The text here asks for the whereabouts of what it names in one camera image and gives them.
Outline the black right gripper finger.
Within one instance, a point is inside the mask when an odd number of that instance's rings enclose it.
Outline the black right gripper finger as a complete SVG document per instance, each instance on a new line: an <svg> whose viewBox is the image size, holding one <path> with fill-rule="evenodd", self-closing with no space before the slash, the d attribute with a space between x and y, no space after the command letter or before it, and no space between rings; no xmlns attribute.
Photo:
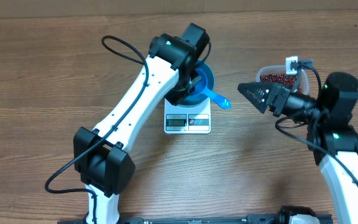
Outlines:
<svg viewBox="0 0 358 224"><path fill-rule="evenodd" d="M261 83L261 82L250 82L250 83L240 83L238 84L237 90L239 92L251 92L251 93L257 93L257 92L265 92L269 93L271 92L275 87L277 86L277 83Z"/></svg>
<svg viewBox="0 0 358 224"><path fill-rule="evenodd" d="M261 112L265 113L269 105L269 89L252 88L244 90L244 96Z"/></svg>

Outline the blue plastic measuring scoop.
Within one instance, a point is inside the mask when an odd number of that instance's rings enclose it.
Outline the blue plastic measuring scoop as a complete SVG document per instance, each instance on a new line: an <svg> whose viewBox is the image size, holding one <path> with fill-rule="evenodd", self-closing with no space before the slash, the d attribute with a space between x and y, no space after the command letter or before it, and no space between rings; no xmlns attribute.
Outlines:
<svg viewBox="0 0 358 224"><path fill-rule="evenodd" d="M227 98L223 97L222 95L217 94L213 90L209 90L207 87L205 87L202 90L202 94L205 94L207 96L207 98L210 98L220 108L222 108L224 110L232 108L231 102Z"/></svg>

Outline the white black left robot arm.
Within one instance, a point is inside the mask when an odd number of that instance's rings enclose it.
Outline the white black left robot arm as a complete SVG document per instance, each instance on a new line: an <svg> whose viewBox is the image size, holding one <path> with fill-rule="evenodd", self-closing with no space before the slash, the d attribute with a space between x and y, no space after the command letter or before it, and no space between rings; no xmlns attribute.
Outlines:
<svg viewBox="0 0 358 224"><path fill-rule="evenodd" d="M85 223L117 223L119 194L135 171L129 150L160 100L179 105L201 81L196 69L210 39L206 30L191 23L177 36L155 37L142 70L116 107L92 130L80 128L73 138L73 165L85 184L89 212Z"/></svg>

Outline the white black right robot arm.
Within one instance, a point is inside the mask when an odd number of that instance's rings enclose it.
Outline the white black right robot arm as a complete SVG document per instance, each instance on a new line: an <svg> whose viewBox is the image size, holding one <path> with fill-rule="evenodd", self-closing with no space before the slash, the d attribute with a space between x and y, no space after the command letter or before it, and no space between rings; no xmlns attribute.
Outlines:
<svg viewBox="0 0 358 224"><path fill-rule="evenodd" d="M358 133L350 124L358 79L329 74L317 98L291 92L281 83L240 83L239 93L261 113L278 119L275 128L308 146L328 185L339 223L358 223Z"/></svg>

